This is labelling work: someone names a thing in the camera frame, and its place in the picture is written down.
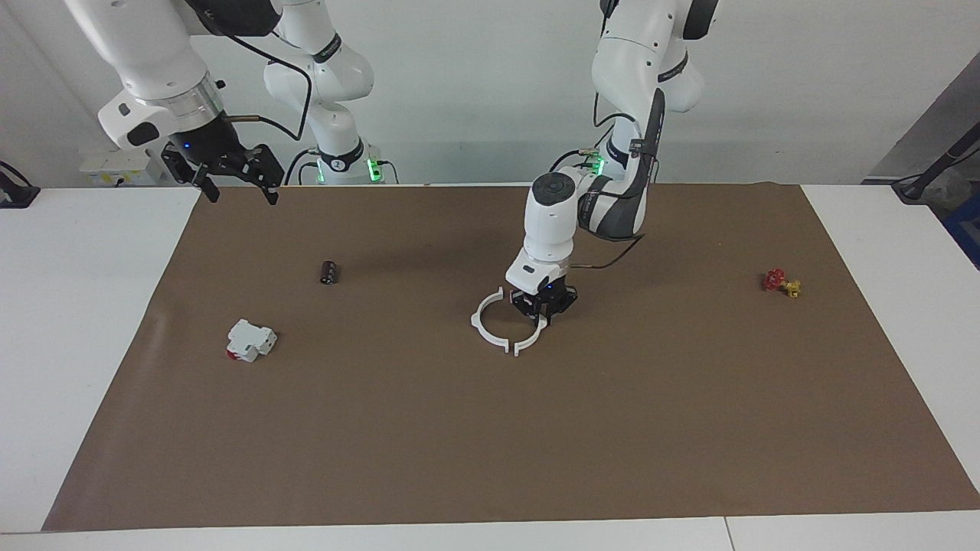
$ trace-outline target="white table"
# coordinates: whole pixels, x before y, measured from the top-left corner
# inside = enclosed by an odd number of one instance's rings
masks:
[[[805,192],[980,486],[980,273],[925,208],[888,188]],[[190,189],[52,189],[0,212],[0,550],[980,549],[980,511],[16,533],[40,529],[196,200]]]

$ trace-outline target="brown mat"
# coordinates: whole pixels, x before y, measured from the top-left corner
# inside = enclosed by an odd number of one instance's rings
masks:
[[[515,359],[468,318],[525,194],[198,204],[44,529],[980,508],[799,188],[658,186],[651,236],[573,272],[579,302]],[[775,266],[802,298],[760,291]],[[239,318],[280,335],[254,365],[224,357]]]

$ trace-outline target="red valve handle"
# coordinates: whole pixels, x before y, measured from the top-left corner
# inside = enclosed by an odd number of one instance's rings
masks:
[[[762,286],[765,287],[765,290],[767,291],[777,291],[784,281],[786,281],[786,273],[776,268],[770,270],[769,273],[765,275],[765,280],[762,282]]]

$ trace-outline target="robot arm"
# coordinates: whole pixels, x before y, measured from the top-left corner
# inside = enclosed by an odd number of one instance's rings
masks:
[[[565,168],[531,185],[524,210],[524,243],[507,271],[512,303],[537,323],[577,298],[565,284],[576,227],[609,241],[637,239],[646,215],[647,186],[657,161],[663,114],[688,110],[704,81],[688,63],[685,36],[708,31],[717,0],[605,0],[608,25],[592,76],[598,92],[628,116],[617,121],[625,145],[614,162],[622,176]],[[680,53],[681,63],[663,68]],[[671,86],[666,84],[674,80]],[[670,93],[674,96],[671,103]]]
[[[367,97],[374,87],[368,61],[343,42],[321,0],[284,0],[279,38],[297,50],[285,57],[314,83],[309,124],[317,138],[318,165],[328,183],[381,179],[377,152],[358,133],[354,116],[338,102]],[[297,112],[306,103],[306,80],[279,65],[267,65],[269,94]]]
[[[278,21],[278,0],[193,0],[201,21],[224,34],[258,34]],[[190,46],[170,0],[65,0],[99,54],[119,73],[123,91],[99,111],[99,121],[121,148],[161,136],[163,157],[178,179],[200,187],[211,201],[210,175],[255,184],[271,204],[282,166],[265,144],[246,149],[224,112],[204,61]]]

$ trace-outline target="white circuit breaker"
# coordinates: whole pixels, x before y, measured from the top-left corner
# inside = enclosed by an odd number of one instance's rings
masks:
[[[228,333],[228,358],[255,362],[260,354],[265,356],[271,352],[277,338],[268,327],[253,326],[248,320],[239,320]]]

